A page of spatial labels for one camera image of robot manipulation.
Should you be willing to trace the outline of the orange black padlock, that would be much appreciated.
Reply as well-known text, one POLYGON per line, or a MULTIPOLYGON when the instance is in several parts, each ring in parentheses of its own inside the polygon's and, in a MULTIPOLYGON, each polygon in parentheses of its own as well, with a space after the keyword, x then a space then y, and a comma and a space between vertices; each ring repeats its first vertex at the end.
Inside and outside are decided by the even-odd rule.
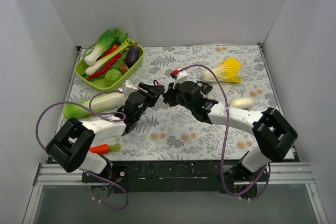
POLYGON ((154 80, 154 81, 153 81, 153 84, 154 84, 155 86, 161 86, 161 83, 158 82, 157 80, 154 80))

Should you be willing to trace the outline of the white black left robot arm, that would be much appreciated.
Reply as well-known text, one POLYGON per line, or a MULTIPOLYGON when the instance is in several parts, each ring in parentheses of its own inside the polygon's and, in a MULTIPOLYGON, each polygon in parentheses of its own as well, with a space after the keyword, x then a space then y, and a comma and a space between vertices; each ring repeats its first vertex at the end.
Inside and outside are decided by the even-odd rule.
POLYGON ((125 104, 110 119, 80 122, 68 119, 46 146, 46 153, 66 172, 77 169, 92 172, 100 182, 111 178, 111 163, 89 151, 94 141, 130 133, 147 108, 155 106, 164 86, 139 83, 136 91, 127 91, 125 104))

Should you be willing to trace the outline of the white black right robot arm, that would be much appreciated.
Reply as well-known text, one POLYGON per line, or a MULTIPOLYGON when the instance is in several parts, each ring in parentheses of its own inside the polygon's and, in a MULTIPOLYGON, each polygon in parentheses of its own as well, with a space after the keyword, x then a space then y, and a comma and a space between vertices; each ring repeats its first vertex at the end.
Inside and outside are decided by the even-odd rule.
POLYGON ((253 135, 257 147, 247 152, 239 163, 225 172, 234 179, 251 180, 257 171, 270 162, 282 162, 298 137, 297 132, 275 108, 247 111, 228 107, 203 96, 201 88, 192 81, 170 83, 163 93, 164 103, 181 105, 204 123, 225 125, 253 135))

